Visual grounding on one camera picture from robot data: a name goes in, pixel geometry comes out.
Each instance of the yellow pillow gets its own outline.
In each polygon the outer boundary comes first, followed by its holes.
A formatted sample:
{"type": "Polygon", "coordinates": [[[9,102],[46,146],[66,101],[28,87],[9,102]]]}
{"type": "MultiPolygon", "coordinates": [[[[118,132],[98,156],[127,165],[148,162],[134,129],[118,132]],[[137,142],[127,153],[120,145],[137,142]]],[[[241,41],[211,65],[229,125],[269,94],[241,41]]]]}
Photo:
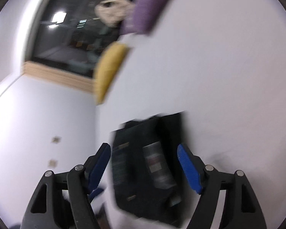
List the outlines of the yellow pillow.
{"type": "Polygon", "coordinates": [[[110,83],[119,70],[127,51],[126,44],[116,41],[103,51],[94,72],[94,93],[97,104],[103,103],[110,83]]]}

